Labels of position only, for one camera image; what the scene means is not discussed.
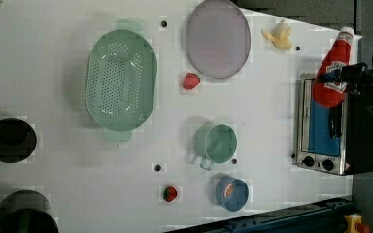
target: purple plate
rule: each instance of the purple plate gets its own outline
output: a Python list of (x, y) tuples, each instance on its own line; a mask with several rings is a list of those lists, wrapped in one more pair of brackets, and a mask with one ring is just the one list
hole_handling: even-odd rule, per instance
[(186, 30), (190, 62), (203, 75), (229, 78), (244, 66), (251, 48), (250, 28), (228, 0), (207, 0), (193, 11)]

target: blue bowl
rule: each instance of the blue bowl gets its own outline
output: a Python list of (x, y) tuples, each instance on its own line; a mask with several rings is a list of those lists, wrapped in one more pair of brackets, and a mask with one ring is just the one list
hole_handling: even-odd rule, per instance
[(217, 201), (230, 212), (241, 210), (249, 196), (245, 182), (231, 177), (221, 179), (216, 188)]

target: red strawberry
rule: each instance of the red strawberry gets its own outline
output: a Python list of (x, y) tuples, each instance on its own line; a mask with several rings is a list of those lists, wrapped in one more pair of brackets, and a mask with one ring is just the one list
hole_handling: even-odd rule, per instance
[(173, 186), (167, 186), (163, 192), (163, 199), (167, 202), (172, 202), (177, 197), (177, 189)]
[(196, 88), (199, 85), (199, 83), (201, 83), (201, 80), (197, 75), (187, 73), (186, 77), (184, 78), (183, 88), (185, 90), (192, 90)]

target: black hole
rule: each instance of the black hole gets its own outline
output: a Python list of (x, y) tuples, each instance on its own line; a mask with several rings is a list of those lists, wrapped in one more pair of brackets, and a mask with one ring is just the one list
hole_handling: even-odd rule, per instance
[(161, 22), (161, 26), (162, 27), (167, 27), (168, 26), (168, 22), (166, 22), (165, 20)]

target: green mug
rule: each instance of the green mug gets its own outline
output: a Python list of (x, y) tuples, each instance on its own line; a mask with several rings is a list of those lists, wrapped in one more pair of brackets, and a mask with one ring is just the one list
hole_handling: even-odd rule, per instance
[(235, 132), (225, 124), (204, 124), (196, 131), (194, 138), (195, 150), (202, 156), (200, 166), (208, 171), (212, 170), (214, 163), (228, 161), (237, 149)]

